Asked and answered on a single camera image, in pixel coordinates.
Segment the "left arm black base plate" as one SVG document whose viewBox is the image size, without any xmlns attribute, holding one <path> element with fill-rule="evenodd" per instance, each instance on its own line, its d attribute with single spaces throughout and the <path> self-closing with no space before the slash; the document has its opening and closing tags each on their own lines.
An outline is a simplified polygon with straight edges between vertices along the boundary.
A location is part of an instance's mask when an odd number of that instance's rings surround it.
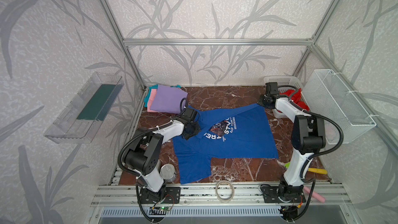
<svg viewBox="0 0 398 224">
<path fill-rule="evenodd" d="M 140 189 L 138 197 L 141 204 L 155 204 L 159 202 L 178 204 L 181 196 L 180 187 L 162 186 L 159 192 L 152 192 L 149 189 Z"/>
</svg>

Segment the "blue printed t shirt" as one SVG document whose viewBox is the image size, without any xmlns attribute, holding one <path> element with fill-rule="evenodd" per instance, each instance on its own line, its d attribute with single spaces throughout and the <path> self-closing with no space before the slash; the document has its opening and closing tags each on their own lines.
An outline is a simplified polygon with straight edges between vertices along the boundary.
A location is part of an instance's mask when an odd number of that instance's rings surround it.
<svg viewBox="0 0 398 224">
<path fill-rule="evenodd" d="M 199 112 L 200 132 L 172 139 L 181 184 L 211 176 L 210 162 L 217 159 L 277 159 L 278 151 L 264 107 Z"/>
</svg>

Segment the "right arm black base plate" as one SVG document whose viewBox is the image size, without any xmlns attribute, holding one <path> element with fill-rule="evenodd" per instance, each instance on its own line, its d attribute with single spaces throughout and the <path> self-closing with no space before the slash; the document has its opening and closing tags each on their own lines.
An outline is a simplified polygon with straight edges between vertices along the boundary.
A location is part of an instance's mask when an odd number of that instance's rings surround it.
<svg viewBox="0 0 398 224">
<path fill-rule="evenodd" d="M 284 184 L 271 186 L 263 184 L 260 186 L 260 190 L 265 203 L 300 204 L 306 202 L 303 186 L 287 186 Z"/>
</svg>

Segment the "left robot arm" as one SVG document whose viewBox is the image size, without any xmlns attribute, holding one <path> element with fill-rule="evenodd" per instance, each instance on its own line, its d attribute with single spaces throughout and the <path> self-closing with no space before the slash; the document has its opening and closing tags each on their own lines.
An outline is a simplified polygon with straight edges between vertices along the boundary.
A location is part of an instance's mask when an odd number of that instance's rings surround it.
<svg viewBox="0 0 398 224">
<path fill-rule="evenodd" d="M 163 142 L 181 135 L 191 138 L 199 132 L 198 122 L 178 120 L 151 129 L 140 129 L 119 151 L 118 167 L 135 175 L 142 188 L 159 193 L 165 184 L 157 169 Z"/>
</svg>

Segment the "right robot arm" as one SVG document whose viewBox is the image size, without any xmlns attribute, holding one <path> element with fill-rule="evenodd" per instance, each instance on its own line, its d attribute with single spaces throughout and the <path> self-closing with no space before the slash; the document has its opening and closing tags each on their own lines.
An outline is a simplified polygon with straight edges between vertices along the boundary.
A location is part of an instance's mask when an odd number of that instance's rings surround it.
<svg viewBox="0 0 398 224">
<path fill-rule="evenodd" d="M 267 109 L 276 109 L 293 122 L 291 144 L 293 154 L 289 168 L 278 186 L 280 197 L 301 194 L 304 179 L 313 156 L 325 147 L 324 127 L 318 127 L 318 118 L 310 115 L 292 100 L 275 94 L 260 96 L 258 104 Z"/>
</svg>

